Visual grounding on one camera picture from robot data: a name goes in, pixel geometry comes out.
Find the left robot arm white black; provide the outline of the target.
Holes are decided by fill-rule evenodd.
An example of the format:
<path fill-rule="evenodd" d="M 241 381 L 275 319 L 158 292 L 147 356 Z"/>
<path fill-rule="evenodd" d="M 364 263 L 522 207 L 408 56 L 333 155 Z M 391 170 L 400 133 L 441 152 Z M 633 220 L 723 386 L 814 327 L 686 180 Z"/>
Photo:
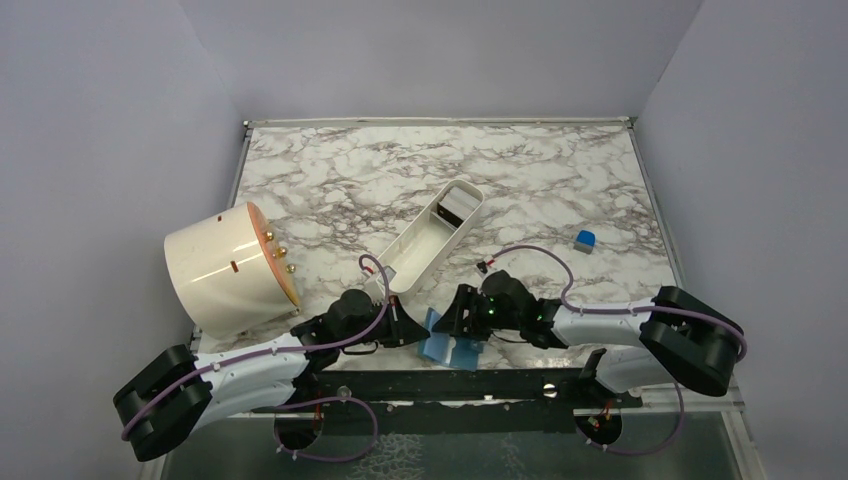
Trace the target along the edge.
<path fill-rule="evenodd" d="M 398 348 L 429 336 L 397 296 L 374 301 L 350 289 L 325 313 L 264 343 L 213 354 L 172 346 L 114 395 L 121 438 L 137 460 L 150 461 L 231 415 L 283 404 L 294 411 L 306 408 L 313 401 L 316 374 L 334 364 L 345 348 Z"/>

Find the white oblong plastic tray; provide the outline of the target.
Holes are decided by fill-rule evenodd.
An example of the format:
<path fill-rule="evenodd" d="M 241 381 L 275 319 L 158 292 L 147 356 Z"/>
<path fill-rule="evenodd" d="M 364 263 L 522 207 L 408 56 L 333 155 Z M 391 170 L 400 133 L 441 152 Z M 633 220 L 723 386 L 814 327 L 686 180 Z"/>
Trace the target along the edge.
<path fill-rule="evenodd" d="M 454 185 L 481 201 L 480 206 L 457 230 L 451 229 L 432 214 L 446 191 Z M 448 254 L 476 225 L 484 202 L 482 191 L 465 180 L 454 179 L 445 184 L 378 257 L 383 266 L 391 266 L 396 271 L 391 281 L 391 293 L 400 297 L 415 294 L 424 280 L 439 268 Z"/>

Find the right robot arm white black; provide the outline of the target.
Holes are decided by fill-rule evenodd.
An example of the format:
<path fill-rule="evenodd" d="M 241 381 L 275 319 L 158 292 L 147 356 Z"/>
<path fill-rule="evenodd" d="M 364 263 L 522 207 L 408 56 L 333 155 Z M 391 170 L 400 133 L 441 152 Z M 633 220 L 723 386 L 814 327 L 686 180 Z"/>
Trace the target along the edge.
<path fill-rule="evenodd" d="M 597 344 L 600 351 L 576 383 L 579 398 L 592 407 L 636 387 L 666 383 L 721 397 L 747 350 L 738 324 L 675 286 L 630 303 L 567 307 L 534 297 L 504 271 L 479 288 L 459 285 L 432 329 L 475 341 L 511 330 L 540 349 Z"/>

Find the black credit card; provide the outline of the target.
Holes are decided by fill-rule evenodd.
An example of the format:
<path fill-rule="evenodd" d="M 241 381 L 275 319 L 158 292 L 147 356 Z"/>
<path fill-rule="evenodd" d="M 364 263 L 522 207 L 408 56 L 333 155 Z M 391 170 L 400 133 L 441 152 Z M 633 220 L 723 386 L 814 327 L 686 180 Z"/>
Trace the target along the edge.
<path fill-rule="evenodd" d="M 455 215 L 440 204 L 436 205 L 435 209 L 432 211 L 432 214 L 453 230 L 459 229 L 464 223 L 464 220 L 461 217 Z"/>

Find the blue leather card holder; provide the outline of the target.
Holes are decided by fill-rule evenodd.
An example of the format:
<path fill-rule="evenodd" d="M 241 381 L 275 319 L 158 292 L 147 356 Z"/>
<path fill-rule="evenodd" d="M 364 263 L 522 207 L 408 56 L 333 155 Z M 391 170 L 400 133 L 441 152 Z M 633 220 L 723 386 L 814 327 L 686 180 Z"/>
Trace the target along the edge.
<path fill-rule="evenodd" d="M 476 371 L 485 343 L 437 333 L 434 326 L 440 318 L 441 314 L 433 308 L 427 310 L 424 327 L 430 333 L 430 337 L 418 343 L 419 356 L 450 369 Z"/>

